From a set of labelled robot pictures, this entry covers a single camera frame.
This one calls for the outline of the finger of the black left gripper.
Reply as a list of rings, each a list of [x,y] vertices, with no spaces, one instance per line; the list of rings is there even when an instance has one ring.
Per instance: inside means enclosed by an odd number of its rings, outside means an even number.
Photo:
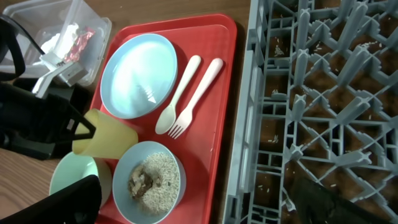
[[[96,127],[72,105],[67,105],[64,118],[64,140],[84,140],[94,136]]]

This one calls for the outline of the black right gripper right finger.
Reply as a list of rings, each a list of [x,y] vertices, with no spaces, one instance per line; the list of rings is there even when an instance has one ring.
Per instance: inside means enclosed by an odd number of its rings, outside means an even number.
[[[304,224],[389,223],[307,178],[299,178],[294,182],[292,201]]]

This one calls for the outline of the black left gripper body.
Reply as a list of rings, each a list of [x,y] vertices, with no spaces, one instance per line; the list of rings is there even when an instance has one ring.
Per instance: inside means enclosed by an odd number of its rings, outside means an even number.
[[[72,150],[64,140],[67,105],[53,94],[37,98],[14,85],[1,84],[1,148],[39,160],[57,159]]]

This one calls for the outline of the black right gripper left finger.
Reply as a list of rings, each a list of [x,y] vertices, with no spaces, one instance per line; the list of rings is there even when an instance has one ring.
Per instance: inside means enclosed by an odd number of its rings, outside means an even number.
[[[102,201],[99,178],[89,175],[1,219],[1,224],[94,223]]]

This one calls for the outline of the yellow plastic cup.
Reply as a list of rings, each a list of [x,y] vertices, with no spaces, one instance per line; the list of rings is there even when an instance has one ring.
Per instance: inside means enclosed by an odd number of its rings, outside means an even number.
[[[103,159],[120,159],[133,145],[138,143],[137,132],[100,110],[90,109],[84,117],[96,128],[90,139],[72,142],[72,152],[81,156]]]

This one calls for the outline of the red snack wrapper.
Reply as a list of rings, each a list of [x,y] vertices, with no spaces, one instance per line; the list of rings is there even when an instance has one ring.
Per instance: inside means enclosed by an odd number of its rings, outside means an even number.
[[[95,35],[95,30],[90,27],[84,27],[83,29],[78,29],[77,38],[73,41],[73,45],[66,54],[64,61],[66,62],[77,62],[80,59],[80,55],[86,48],[89,40]]]

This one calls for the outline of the light blue rice bowl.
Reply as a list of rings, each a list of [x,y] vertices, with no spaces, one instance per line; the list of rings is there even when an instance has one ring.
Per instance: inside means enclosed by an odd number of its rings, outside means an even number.
[[[150,215],[144,212],[140,208],[139,203],[130,197],[127,185],[133,168],[146,159],[147,156],[156,152],[163,152],[171,155],[174,158],[174,161],[178,166],[180,181],[178,196],[172,209],[167,213],[160,215]],[[181,202],[185,193],[186,185],[186,172],[182,163],[180,162],[180,159],[163,144],[154,141],[144,141],[127,150],[127,152],[119,160],[113,177],[113,198],[120,214],[128,222],[160,223],[164,221],[172,213],[173,209]]]

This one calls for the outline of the rice and food scraps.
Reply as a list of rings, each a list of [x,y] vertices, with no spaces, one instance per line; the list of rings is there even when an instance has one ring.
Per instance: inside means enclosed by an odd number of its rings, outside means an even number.
[[[163,152],[146,157],[133,168],[127,189],[130,197],[150,215],[160,215],[172,209],[179,191],[178,166],[174,158]]]

